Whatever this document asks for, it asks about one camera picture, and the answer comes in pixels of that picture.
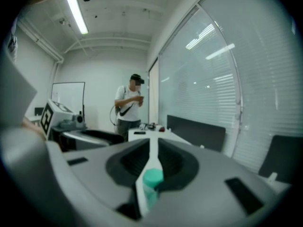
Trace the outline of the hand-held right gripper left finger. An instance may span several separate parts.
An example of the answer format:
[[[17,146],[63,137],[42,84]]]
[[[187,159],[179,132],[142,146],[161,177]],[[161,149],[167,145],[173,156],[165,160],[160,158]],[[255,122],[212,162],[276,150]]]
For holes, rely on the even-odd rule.
[[[136,181],[149,160],[150,141],[64,153],[77,184],[74,197],[86,227],[143,227]]]

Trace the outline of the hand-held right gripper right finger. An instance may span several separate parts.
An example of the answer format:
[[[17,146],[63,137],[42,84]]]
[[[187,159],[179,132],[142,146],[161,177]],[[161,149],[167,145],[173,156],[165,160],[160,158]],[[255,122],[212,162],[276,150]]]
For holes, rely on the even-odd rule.
[[[256,227],[287,194],[221,153],[167,139],[158,146],[164,181],[149,227]]]

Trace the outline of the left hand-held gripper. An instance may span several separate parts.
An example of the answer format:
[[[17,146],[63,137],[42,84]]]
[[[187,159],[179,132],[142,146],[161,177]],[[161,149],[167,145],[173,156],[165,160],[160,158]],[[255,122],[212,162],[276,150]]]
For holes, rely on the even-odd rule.
[[[40,126],[46,140],[51,138],[52,128],[63,130],[62,140],[66,142],[67,148],[101,148],[124,142],[123,136],[113,132],[99,130],[73,131],[86,128],[83,115],[76,114],[67,106],[51,99],[48,99],[44,107]]]

